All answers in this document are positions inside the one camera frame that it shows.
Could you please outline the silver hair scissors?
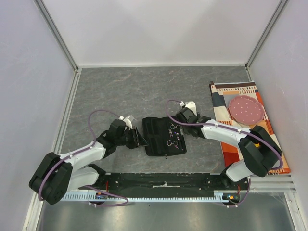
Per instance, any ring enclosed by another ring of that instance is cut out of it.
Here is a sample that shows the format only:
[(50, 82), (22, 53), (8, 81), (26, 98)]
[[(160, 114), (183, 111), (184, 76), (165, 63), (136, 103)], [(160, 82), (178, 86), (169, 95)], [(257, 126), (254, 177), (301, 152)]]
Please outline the silver hair scissors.
[(177, 141), (172, 141), (172, 140), (168, 140), (167, 141), (167, 146), (174, 146), (175, 148), (179, 148), (178, 147), (178, 142)]

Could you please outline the silver thinning scissors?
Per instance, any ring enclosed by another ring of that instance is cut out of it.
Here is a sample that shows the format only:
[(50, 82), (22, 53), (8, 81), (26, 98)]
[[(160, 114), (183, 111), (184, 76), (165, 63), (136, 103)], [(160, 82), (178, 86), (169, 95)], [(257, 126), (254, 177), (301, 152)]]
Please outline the silver thinning scissors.
[(170, 125), (170, 129), (171, 130), (175, 130), (175, 129), (180, 129), (180, 125), (179, 124), (173, 124), (173, 123), (169, 123)]

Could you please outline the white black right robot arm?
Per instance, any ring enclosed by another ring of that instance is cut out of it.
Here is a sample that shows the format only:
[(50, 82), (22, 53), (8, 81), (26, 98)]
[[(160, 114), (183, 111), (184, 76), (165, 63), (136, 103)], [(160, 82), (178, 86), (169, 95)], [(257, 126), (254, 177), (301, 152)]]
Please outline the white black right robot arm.
[(242, 159), (226, 167), (220, 177), (225, 189), (232, 189), (238, 181), (252, 175), (264, 177), (283, 165), (281, 149), (263, 127), (248, 129), (225, 125), (199, 116), (187, 107), (178, 111), (176, 118), (192, 136), (217, 140), (240, 151)]

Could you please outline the black zip tool case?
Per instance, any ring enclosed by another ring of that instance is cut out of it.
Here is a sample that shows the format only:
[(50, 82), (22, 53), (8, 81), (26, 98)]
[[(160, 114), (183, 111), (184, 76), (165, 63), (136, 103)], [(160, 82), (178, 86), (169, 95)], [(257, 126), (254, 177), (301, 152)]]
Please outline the black zip tool case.
[[(148, 156), (168, 158), (169, 156), (187, 153), (181, 126), (180, 129), (171, 130), (170, 122), (176, 124), (169, 117), (146, 117), (142, 119), (143, 136), (149, 143), (145, 147)], [(167, 146), (168, 140), (177, 141), (179, 148)]]

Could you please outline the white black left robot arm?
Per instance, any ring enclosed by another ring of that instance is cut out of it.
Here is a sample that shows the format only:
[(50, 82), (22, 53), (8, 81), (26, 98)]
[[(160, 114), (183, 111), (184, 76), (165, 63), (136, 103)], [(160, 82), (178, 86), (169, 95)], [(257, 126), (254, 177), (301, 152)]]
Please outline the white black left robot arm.
[(114, 120), (109, 129), (95, 137), (93, 142), (80, 149), (60, 155), (54, 152), (46, 154), (30, 179), (29, 187), (40, 200), (50, 205), (80, 187), (89, 185), (101, 189), (106, 182), (105, 171), (97, 167), (95, 161), (113, 154), (119, 146), (135, 149), (147, 145), (147, 140), (132, 125), (129, 117), (121, 117)]

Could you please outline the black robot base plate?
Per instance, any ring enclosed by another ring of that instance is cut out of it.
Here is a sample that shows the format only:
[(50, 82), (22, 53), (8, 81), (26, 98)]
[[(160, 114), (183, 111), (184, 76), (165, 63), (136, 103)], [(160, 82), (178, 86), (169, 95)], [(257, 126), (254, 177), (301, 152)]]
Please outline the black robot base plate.
[(156, 188), (160, 186), (181, 188), (201, 188), (207, 191), (247, 190), (248, 178), (237, 182), (226, 176), (210, 173), (106, 173), (100, 175), (93, 184), (95, 188), (109, 192), (123, 189)]

